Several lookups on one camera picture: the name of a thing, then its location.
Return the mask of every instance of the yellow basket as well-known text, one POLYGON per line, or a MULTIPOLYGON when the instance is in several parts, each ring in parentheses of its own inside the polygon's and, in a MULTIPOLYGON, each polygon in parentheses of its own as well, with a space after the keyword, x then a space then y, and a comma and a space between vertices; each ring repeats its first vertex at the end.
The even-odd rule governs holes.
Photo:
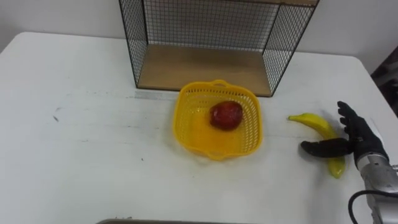
POLYGON ((258 99, 249 90, 223 80, 190 83, 178 96, 173 132, 186 149, 210 159, 248 155, 262 141, 258 99), (242 122, 233 131, 222 131, 210 124, 210 108, 227 100, 236 101, 243 108, 242 122))

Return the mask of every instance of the red apple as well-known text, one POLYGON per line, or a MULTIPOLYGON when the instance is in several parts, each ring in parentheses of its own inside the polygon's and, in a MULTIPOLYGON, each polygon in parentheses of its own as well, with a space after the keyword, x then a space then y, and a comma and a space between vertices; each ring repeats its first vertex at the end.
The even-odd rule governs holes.
POLYGON ((210 124, 225 131, 237 128, 242 117, 242 106, 235 101, 224 101, 210 108, 210 124))

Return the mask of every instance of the yellow banana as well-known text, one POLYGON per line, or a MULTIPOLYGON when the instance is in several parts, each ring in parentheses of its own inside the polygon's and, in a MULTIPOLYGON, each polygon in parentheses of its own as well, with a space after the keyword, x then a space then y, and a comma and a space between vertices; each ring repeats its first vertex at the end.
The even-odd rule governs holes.
MULTIPOLYGON (((331 127, 328 121, 321 116, 311 113, 304 113, 300 115, 289 116, 289 120, 302 123, 310 128, 316 130, 324 139, 338 138, 335 130, 331 127)), ((328 159, 328 168, 330 174, 339 179, 345 170, 346 163, 344 157, 337 157, 328 159)))

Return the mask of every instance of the wooden base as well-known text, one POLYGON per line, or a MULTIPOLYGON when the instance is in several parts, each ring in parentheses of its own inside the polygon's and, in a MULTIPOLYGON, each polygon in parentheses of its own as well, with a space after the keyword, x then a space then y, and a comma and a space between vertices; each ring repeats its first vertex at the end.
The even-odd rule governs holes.
POLYGON ((180 90, 191 82, 225 80, 271 96, 260 52, 212 50, 149 45, 138 82, 139 88, 180 90))

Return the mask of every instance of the table surface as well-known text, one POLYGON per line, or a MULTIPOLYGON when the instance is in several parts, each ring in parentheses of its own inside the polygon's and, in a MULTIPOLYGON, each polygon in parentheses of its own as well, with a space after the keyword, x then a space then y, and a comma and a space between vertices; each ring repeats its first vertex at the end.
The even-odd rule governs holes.
MULTIPOLYGON (((224 162, 175 142, 177 95, 135 88, 125 40, 19 34, 0 54, 0 223, 351 223, 348 199, 363 189, 352 157, 332 178, 298 147, 320 136, 286 119, 317 113, 341 130, 338 100, 398 162, 398 120, 354 57, 296 53, 275 95, 259 98, 261 147, 224 162)), ((372 223, 364 197, 354 212, 372 223)))

